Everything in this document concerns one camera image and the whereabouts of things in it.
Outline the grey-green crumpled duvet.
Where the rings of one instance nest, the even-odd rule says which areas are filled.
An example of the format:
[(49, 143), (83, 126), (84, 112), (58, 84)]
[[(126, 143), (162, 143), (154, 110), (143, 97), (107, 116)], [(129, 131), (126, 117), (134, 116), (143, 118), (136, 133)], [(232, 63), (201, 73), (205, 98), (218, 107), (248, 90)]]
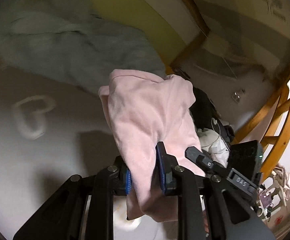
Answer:
[(0, 0), (0, 60), (91, 94), (115, 69), (165, 76), (144, 32), (101, 18), (90, 0)]

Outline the black clothes pile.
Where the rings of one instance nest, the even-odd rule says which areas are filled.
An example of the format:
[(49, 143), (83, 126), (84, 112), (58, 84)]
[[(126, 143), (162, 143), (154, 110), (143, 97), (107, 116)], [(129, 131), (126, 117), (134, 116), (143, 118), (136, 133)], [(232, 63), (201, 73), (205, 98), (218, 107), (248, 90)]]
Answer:
[(233, 129), (229, 125), (222, 124), (219, 114), (207, 94), (195, 87), (193, 87), (193, 94), (195, 102), (189, 110), (196, 128), (215, 130), (227, 144), (231, 144), (234, 138)]

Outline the wooden ladder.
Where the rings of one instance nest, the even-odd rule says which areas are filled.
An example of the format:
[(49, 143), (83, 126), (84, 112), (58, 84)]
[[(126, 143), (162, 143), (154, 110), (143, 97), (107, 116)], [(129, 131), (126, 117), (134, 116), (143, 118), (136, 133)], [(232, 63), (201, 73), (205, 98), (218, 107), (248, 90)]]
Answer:
[(266, 150), (272, 149), (261, 165), (262, 180), (265, 181), (276, 167), (290, 141), (290, 73), (282, 86), (272, 93), (265, 105), (238, 132), (233, 143), (240, 143), (274, 109), (270, 123), (261, 138), (260, 144)]

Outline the white wall socket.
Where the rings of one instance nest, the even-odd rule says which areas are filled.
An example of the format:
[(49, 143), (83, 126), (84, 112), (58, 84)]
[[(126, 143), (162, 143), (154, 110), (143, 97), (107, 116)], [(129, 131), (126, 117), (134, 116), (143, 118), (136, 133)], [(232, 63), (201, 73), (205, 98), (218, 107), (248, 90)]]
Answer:
[(240, 88), (240, 89), (234, 91), (231, 97), (235, 103), (240, 103), (240, 101), (244, 97), (245, 93), (246, 93), (246, 90)]

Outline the white crumpled garment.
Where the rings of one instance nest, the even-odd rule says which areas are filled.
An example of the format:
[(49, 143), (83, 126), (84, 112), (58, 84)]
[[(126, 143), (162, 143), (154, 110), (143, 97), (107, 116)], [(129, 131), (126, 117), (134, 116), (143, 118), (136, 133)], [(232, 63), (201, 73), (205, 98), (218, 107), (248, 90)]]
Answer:
[(212, 158), (227, 167), (230, 155), (230, 149), (223, 138), (212, 129), (197, 129), (197, 135), (200, 140), (201, 148)]

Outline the pink graphic t-shirt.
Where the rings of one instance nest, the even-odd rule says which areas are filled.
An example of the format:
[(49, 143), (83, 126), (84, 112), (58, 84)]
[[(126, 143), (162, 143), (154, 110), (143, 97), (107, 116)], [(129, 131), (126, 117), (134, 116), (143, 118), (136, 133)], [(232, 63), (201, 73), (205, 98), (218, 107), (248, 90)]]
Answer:
[(99, 89), (99, 96), (117, 148), (131, 172), (127, 217), (177, 220), (177, 199), (164, 196), (153, 177), (155, 147), (163, 142), (179, 165), (204, 175), (185, 157), (188, 147), (201, 147), (189, 112), (195, 102), (192, 84), (177, 75), (161, 78), (140, 70), (116, 69), (109, 84)]

